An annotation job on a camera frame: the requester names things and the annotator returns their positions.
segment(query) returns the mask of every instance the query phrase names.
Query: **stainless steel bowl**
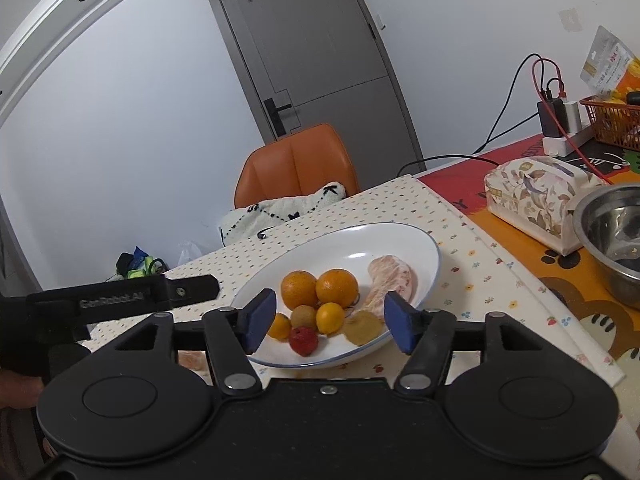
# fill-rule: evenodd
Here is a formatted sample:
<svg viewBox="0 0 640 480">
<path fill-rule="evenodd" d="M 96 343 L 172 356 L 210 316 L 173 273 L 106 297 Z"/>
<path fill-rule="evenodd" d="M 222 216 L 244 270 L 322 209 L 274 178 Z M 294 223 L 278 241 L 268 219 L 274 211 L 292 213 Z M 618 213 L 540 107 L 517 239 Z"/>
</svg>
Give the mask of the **stainless steel bowl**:
<svg viewBox="0 0 640 480">
<path fill-rule="evenodd" d="M 640 309 L 640 184 L 603 186 L 588 194 L 575 210 L 574 227 L 609 292 Z"/>
</svg>

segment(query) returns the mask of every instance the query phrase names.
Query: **floral tissue box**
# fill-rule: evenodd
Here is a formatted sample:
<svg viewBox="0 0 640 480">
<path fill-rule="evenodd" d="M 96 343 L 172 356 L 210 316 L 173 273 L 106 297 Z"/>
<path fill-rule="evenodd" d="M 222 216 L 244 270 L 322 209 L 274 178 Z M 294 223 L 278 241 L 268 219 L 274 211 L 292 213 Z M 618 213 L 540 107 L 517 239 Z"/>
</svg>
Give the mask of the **floral tissue box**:
<svg viewBox="0 0 640 480">
<path fill-rule="evenodd" d="M 563 256 L 581 247 L 575 207 L 603 185 L 594 174 L 550 156 L 512 160 L 484 178 L 489 211 Z"/>
</svg>

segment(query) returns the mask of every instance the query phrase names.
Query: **charger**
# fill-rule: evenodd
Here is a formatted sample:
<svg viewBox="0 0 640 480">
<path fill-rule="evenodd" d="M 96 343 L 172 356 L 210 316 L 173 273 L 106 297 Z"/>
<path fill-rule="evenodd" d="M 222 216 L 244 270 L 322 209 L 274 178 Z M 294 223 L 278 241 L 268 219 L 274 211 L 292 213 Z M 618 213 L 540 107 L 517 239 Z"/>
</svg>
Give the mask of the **charger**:
<svg viewBox="0 0 640 480">
<path fill-rule="evenodd" d="M 552 137 L 559 139 L 562 137 L 560 128 L 556 120 L 560 125 L 567 130 L 568 119 L 566 116 L 566 109 L 564 107 L 564 101 L 561 98 L 546 99 L 545 102 L 538 102 L 538 113 L 540 114 L 540 126 L 542 127 L 542 134 L 545 137 Z M 551 111 L 555 112 L 555 117 L 552 117 Z"/>
</svg>

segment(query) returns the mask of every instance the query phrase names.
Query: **white plate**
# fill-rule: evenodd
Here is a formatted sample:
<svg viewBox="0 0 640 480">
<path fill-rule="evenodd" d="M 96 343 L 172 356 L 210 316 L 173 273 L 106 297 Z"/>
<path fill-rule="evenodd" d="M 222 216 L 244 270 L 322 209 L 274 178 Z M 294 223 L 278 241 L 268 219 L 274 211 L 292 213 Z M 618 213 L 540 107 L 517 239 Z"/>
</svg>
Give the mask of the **white plate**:
<svg viewBox="0 0 640 480">
<path fill-rule="evenodd" d="M 278 312 L 290 317 L 291 311 L 280 297 L 280 282 L 293 270 L 307 270 L 317 278 L 329 269 L 346 269 L 358 280 L 363 302 L 371 287 L 367 267 L 373 259 L 386 254 L 397 256 L 413 269 L 416 287 L 410 303 L 420 308 L 437 279 L 440 250 L 425 231 L 399 223 L 350 227 L 309 240 L 261 269 L 240 289 L 231 306 L 242 308 L 261 290 L 272 288 L 278 297 Z M 350 343 L 343 334 L 320 336 L 318 349 L 309 357 L 302 357 L 287 342 L 267 336 L 249 359 L 274 368 L 337 366 L 364 357 L 390 340 L 388 330 L 361 347 Z"/>
</svg>

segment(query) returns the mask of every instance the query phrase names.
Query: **orange basket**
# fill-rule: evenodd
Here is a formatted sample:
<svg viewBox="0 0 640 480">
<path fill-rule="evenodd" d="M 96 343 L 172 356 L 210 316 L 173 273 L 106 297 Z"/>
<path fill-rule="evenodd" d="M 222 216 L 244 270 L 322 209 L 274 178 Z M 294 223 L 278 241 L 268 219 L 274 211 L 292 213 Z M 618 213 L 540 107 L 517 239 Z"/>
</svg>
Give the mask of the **orange basket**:
<svg viewBox="0 0 640 480">
<path fill-rule="evenodd" d="M 606 103 L 596 96 L 580 104 L 587 108 L 596 140 L 640 152 L 640 106 Z"/>
</svg>

